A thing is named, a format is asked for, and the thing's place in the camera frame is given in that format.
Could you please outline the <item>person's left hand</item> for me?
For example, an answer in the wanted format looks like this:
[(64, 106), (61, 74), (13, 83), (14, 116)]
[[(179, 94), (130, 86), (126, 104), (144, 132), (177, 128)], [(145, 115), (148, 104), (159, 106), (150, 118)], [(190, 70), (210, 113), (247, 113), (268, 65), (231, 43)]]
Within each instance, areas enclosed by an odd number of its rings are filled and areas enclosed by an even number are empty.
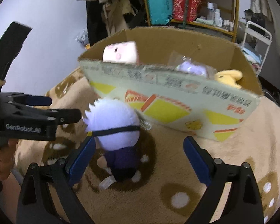
[(6, 180), (14, 165), (14, 154), (18, 139), (8, 140), (8, 146), (0, 148), (0, 181)]

